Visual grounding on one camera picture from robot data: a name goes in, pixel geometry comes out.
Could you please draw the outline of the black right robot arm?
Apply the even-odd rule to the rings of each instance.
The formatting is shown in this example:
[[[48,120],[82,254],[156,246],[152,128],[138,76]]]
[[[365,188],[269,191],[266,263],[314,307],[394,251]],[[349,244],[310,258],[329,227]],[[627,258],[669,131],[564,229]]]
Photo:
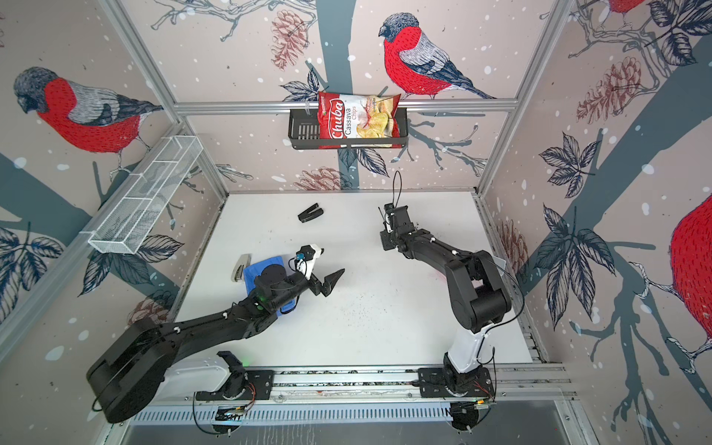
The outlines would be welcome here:
[[[463,330],[444,356],[443,374],[449,391],[464,393],[484,366],[481,353],[487,336],[512,309],[504,274],[486,250],[459,250],[416,227],[406,206],[386,204],[383,219],[380,239],[385,251],[397,250],[445,277],[452,313]]]

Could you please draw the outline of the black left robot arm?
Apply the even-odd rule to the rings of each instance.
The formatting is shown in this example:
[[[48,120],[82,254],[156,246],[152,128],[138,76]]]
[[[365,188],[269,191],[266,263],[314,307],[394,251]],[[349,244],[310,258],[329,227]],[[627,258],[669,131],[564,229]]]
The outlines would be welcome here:
[[[123,422],[150,404],[175,363],[229,341],[250,339],[276,322],[279,310],[306,290],[327,297],[345,273],[339,269],[323,280],[296,272],[288,276],[274,265],[267,281],[230,308],[200,318],[157,324],[149,318],[133,323],[96,362],[86,379],[94,395],[92,410],[111,424]]]

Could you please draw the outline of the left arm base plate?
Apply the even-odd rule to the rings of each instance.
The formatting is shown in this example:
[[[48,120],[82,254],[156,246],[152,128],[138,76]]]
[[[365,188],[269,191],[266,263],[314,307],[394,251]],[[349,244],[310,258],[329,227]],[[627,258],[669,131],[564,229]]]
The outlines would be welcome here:
[[[252,370],[232,373],[219,389],[199,391],[197,402],[268,401],[274,385],[274,370]]]

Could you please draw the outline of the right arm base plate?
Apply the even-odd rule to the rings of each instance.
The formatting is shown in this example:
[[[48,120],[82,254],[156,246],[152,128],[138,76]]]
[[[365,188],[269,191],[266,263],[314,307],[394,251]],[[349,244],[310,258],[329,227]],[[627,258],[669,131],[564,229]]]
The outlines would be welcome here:
[[[484,398],[495,393],[490,371],[480,366],[468,373],[456,373],[446,368],[419,368],[416,386],[424,399]]]

